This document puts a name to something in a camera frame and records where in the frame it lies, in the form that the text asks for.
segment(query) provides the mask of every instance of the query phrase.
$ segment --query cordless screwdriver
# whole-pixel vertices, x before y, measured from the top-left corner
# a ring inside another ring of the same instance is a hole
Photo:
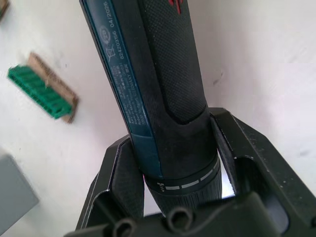
[[[220,162],[187,1],[81,2],[162,212],[220,199]]]

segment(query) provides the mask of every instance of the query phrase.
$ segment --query red logo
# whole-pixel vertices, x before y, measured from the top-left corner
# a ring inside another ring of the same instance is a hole
[[[174,2],[176,2],[178,13],[181,14],[180,4],[183,3],[183,0],[169,0],[169,3],[170,3],[171,6],[174,5]]]

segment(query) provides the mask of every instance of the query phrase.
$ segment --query green connector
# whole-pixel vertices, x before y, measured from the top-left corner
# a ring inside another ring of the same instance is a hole
[[[10,68],[8,77],[55,119],[71,114],[72,106],[50,86],[46,86],[30,67]]]

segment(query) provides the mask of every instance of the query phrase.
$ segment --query gray box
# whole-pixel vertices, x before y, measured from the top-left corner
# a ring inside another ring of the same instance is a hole
[[[38,202],[13,158],[0,151],[0,236]]]

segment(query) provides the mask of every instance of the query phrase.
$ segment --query white table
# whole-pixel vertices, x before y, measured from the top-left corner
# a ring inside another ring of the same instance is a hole
[[[189,5],[209,105],[267,135],[316,194],[316,2]],[[6,79],[31,50],[80,97],[72,125],[51,119]],[[0,144],[40,204],[3,236],[61,237],[73,230],[106,148],[126,134],[79,1],[12,0],[0,22]],[[157,207],[147,199],[145,209]]]

